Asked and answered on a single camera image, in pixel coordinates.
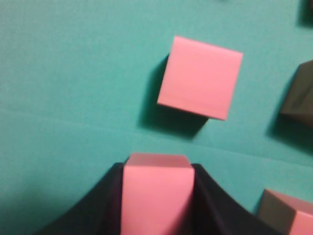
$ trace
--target pink cube top face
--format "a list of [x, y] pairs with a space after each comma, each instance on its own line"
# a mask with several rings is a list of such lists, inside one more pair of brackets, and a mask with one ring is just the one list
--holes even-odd
[[313, 235], [313, 204], [266, 189], [259, 217], [286, 235]]
[[243, 54], [176, 36], [158, 104], [226, 120]]
[[121, 235], [173, 235], [193, 185], [194, 169], [185, 156], [132, 154], [124, 166]]
[[133, 153], [126, 165], [192, 168], [184, 155], [155, 153]]

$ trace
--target teal paper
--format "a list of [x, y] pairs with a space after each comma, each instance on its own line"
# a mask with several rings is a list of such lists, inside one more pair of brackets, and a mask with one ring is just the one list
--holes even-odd
[[[0, 0], [0, 234], [31, 234], [134, 151], [187, 155], [252, 212], [264, 188], [313, 201], [313, 130], [273, 126], [313, 59], [302, 2]], [[195, 136], [202, 120], [153, 106], [174, 35], [244, 53], [228, 120]]]

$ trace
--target black object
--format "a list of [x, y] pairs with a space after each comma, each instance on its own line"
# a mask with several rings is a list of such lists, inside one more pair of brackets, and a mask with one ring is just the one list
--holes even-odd
[[[123, 163], [72, 209], [34, 235], [120, 235]], [[233, 200], [200, 164], [188, 221], [177, 235], [281, 235]]]
[[299, 66], [280, 113], [313, 127], [313, 60]]
[[232, 199], [200, 164], [195, 169], [193, 235], [282, 235]]
[[34, 235], [119, 235], [123, 163], [115, 163], [72, 209]]

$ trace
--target block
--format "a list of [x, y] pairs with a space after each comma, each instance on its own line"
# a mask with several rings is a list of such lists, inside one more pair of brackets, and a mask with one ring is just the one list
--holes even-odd
[[121, 235], [173, 235], [188, 212], [194, 169], [183, 155], [133, 153], [124, 166]]
[[227, 119], [243, 54], [175, 36], [157, 103]]
[[313, 127], [313, 60], [299, 66], [280, 113]]
[[313, 234], [313, 204], [266, 189], [258, 217], [285, 235]]

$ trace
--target teal surface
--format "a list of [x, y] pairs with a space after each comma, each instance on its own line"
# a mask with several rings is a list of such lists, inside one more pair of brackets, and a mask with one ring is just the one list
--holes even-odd
[[[305, 2], [0, 0], [0, 234], [31, 234], [134, 151], [186, 154], [252, 212], [264, 188], [313, 201], [313, 131], [276, 120], [313, 59]], [[244, 53], [227, 121], [155, 105], [174, 35]]]

